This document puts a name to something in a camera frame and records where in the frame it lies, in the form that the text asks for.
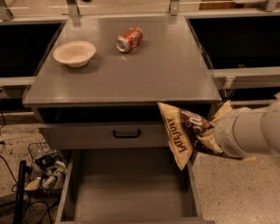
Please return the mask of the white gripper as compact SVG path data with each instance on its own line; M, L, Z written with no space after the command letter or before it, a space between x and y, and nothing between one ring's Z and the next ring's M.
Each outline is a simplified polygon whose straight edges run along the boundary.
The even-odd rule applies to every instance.
M248 144L246 138L251 134L246 118L246 113L250 111L247 107L233 109L218 120L214 131L215 141L226 156L235 159L250 157L245 150Z

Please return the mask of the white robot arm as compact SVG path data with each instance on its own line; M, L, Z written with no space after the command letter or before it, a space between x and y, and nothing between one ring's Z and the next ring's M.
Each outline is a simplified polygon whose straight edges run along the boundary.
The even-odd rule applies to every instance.
M214 136L230 157L280 156L280 100L263 108L228 112L217 122Z

